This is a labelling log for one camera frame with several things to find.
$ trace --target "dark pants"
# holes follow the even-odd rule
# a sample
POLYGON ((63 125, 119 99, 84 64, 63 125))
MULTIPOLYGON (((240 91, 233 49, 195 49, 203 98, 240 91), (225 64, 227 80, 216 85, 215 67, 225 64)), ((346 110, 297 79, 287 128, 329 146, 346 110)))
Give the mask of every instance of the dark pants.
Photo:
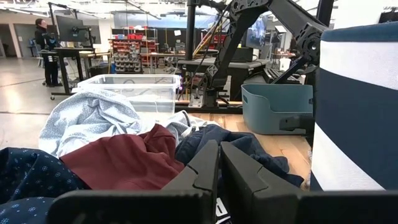
POLYGON ((47 85, 58 85, 58 62, 55 58, 43 57, 44 75, 47 85))

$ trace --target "gray floor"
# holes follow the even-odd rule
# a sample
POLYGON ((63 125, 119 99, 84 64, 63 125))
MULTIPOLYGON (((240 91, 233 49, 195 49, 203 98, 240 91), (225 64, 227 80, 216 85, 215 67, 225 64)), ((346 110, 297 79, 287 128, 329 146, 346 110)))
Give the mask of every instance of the gray floor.
POLYGON ((65 99, 50 100, 50 92, 62 88, 46 88, 43 80, 36 59, 0 59, 0 149, 37 148, 48 114, 65 99))

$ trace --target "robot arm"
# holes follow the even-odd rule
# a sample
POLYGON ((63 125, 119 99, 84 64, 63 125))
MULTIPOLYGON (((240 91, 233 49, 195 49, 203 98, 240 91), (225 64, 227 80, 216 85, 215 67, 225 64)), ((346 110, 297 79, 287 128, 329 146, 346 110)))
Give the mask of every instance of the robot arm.
MULTIPOLYGON (((209 5, 202 4, 201 1, 197 4, 198 6, 209 5)), ((226 83, 228 65, 244 33, 262 13, 268 10, 270 10, 292 33, 297 40, 298 50, 303 53, 297 60, 298 64, 286 71, 286 74, 281 75, 276 82, 283 82, 293 74, 298 67, 307 62, 318 65, 320 56, 320 36, 327 27, 293 1, 232 0, 227 7, 229 7, 227 8, 230 21, 229 30, 214 65, 210 66, 206 71, 205 85, 200 86, 200 90, 205 98, 200 100, 202 102, 200 106, 216 105, 216 103, 211 105, 212 103, 210 102, 216 101, 218 97, 216 92, 221 90, 226 83)))

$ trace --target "teal plastic basket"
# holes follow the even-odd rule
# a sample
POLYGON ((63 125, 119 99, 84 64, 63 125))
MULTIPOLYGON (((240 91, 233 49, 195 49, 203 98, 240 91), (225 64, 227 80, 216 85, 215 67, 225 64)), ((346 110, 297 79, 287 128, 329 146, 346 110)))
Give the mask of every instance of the teal plastic basket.
POLYGON ((243 120, 258 134, 305 134, 283 131, 279 121, 296 115, 312 115, 312 86, 289 84, 243 84, 243 120))

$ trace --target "navy and white striped fabric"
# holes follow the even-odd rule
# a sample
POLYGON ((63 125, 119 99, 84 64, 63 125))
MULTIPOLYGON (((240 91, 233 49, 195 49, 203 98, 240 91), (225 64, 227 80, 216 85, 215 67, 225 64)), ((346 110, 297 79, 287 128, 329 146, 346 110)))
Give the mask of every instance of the navy and white striped fabric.
POLYGON ((398 22, 324 32, 311 190, 398 189, 398 22))

